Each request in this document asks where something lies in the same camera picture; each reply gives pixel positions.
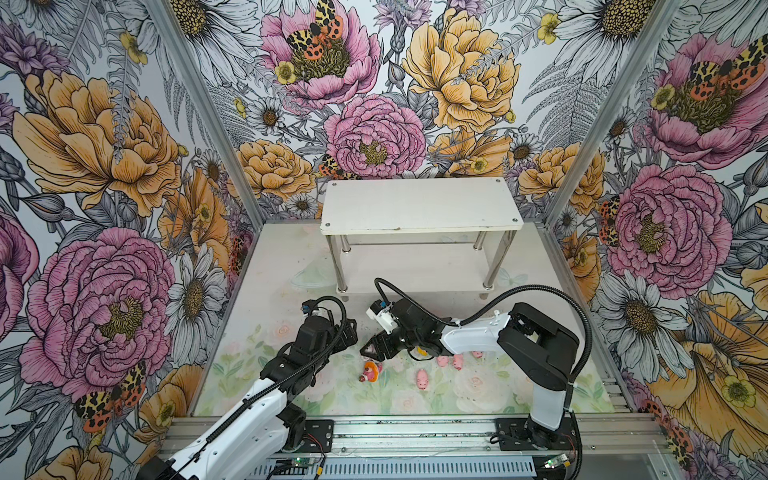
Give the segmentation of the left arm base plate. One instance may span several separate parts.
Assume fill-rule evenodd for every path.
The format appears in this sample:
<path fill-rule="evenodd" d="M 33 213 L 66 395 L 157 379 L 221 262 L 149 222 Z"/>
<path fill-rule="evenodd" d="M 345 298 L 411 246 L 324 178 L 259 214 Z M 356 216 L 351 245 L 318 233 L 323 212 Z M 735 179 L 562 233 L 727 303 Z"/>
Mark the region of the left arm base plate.
<path fill-rule="evenodd" d="M 332 450 L 335 422 L 330 419 L 303 420 L 288 428 L 283 453 L 327 454 Z"/>

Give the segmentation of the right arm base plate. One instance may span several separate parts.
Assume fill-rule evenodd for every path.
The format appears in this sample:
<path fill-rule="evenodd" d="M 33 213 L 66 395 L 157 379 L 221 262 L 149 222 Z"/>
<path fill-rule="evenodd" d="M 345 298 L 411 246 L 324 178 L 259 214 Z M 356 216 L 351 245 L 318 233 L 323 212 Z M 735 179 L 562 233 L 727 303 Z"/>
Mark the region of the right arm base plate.
<path fill-rule="evenodd" d="M 494 420 L 495 438 L 502 451 L 575 451 L 581 444 L 570 417 L 556 430 L 537 425 L 529 417 L 501 417 Z"/>

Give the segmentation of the pink bear orange donut toy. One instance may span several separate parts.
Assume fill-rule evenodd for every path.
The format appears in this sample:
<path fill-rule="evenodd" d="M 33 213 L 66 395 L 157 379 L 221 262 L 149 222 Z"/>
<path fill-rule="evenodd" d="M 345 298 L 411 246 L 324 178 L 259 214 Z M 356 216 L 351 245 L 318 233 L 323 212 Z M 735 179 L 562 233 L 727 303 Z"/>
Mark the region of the pink bear orange donut toy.
<path fill-rule="evenodd" d="M 358 377 L 361 383 L 376 383 L 383 371 L 383 364 L 375 361 L 366 361 L 363 370 Z"/>

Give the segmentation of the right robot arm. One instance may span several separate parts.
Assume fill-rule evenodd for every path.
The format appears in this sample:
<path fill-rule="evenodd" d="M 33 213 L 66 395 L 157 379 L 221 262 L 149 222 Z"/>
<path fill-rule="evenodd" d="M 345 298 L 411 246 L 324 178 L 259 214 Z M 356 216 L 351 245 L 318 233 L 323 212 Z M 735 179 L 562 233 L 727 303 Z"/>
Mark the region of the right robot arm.
<path fill-rule="evenodd" d="M 523 302 L 509 312 L 495 311 L 466 324 L 434 318 L 405 298 L 375 302 L 367 315 L 382 330 L 364 344 L 360 354 L 378 363 L 416 349 L 435 358 L 470 352 L 506 355 L 534 385 L 533 404 L 517 429 L 518 437 L 537 449 L 555 446 L 570 408 L 573 383 L 591 354 L 591 338 L 579 338 Z"/>

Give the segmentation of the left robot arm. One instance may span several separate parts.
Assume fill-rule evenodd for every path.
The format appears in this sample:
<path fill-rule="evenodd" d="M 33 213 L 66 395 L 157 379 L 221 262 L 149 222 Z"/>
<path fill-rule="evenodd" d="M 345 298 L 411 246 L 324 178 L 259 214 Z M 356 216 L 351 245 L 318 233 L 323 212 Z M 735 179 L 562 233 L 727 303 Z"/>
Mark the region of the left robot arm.
<path fill-rule="evenodd" d="M 306 412 L 293 400 L 309 388 L 331 355 L 357 343 L 357 324 L 339 324 L 322 308 L 308 315 L 294 341 L 267 362 L 243 399 L 204 434 L 169 459 L 157 456 L 138 479 L 244 479 L 266 459 L 299 447 Z"/>

